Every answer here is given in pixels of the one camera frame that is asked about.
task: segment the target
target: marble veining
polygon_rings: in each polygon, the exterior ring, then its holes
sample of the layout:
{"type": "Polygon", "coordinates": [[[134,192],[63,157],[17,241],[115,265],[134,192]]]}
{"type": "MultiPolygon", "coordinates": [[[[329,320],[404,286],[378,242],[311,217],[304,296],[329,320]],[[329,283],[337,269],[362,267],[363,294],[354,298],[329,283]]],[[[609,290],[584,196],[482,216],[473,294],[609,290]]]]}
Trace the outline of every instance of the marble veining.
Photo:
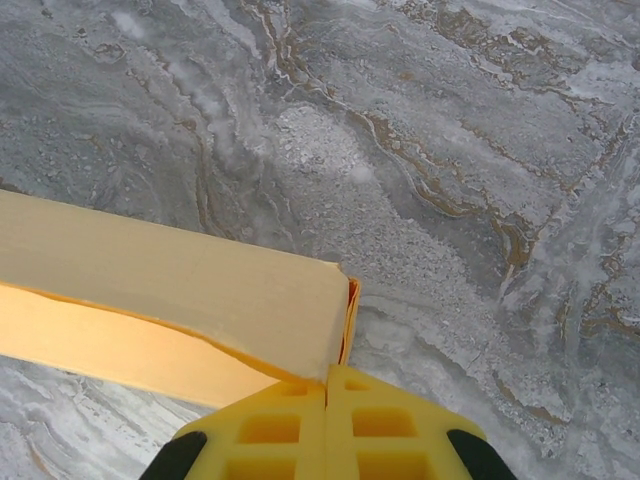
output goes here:
{"type": "MultiPolygon", "coordinates": [[[[0,188],[339,261],[353,365],[520,478],[640,478],[637,0],[3,0],[0,67],[0,188]]],[[[0,399],[8,479],[206,412],[8,358],[0,399]]]]}

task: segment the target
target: yellow plastic object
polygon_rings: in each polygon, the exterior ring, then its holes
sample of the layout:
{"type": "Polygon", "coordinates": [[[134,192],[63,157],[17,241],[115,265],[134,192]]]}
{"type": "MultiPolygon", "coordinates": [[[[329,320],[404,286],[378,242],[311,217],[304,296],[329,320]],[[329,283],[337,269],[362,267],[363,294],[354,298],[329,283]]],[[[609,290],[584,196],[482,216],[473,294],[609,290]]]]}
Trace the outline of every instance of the yellow plastic object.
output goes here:
{"type": "Polygon", "coordinates": [[[214,408],[347,361],[337,264],[3,190],[0,225],[0,355],[214,408]]]}
{"type": "Polygon", "coordinates": [[[210,439],[189,480],[324,480],[325,389],[278,383],[175,435],[210,439]]]}
{"type": "Polygon", "coordinates": [[[206,434],[188,473],[158,476],[157,463],[142,480],[471,480],[451,430],[484,440],[459,415],[333,365],[326,388],[278,383],[182,428],[174,442],[206,434]]]}
{"type": "Polygon", "coordinates": [[[339,365],[329,373],[325,418],[327,479],[470,480],[447,432],[485,440],[466,418],[339,365]]]}

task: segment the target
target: yellow plastic tool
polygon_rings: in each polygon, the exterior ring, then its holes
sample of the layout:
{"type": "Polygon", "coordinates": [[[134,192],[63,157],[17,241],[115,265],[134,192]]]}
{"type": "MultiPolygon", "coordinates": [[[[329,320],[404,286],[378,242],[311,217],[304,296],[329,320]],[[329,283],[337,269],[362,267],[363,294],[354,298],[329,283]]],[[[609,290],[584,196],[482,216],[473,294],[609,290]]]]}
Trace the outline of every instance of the yellow plastic tool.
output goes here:
{"type": "Polygon", "coordinates": [[[278,383],[176,433],[140,480],[514,480],[471,421],[353,368],[278,383]]]}

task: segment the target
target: black rubber part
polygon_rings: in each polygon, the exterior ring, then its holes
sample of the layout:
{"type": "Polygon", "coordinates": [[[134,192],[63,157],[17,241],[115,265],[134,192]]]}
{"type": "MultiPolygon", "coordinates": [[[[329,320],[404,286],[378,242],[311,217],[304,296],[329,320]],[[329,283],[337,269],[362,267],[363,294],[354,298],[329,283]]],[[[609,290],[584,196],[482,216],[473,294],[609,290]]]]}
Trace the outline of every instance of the black rubber part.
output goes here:
{"type": "Polygon", "coordinates": [[[204,432],[189,432],[165,444],[140,480],[185,480],[207,443],[204,432]]]}
{"type": "Polygon", "coordinates": [[[518,480],[483,439],[464,430],[450,430],[447,436],[473,480],[518,480]]]}

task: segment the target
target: marble floor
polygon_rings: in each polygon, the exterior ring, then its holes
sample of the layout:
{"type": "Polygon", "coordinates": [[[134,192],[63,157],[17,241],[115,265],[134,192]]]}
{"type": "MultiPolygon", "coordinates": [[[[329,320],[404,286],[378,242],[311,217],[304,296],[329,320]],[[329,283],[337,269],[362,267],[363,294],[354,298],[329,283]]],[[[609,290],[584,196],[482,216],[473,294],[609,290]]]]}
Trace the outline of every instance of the marble floor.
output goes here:
{"type": "MultiPolygon", "coordinates": [[[[2,188],[340,261],[521,479],[640,478],[639,152],[639,0],[0,2],[2,188]]],[[[0,478],[204,412],[0,358],[0,478]]]]}

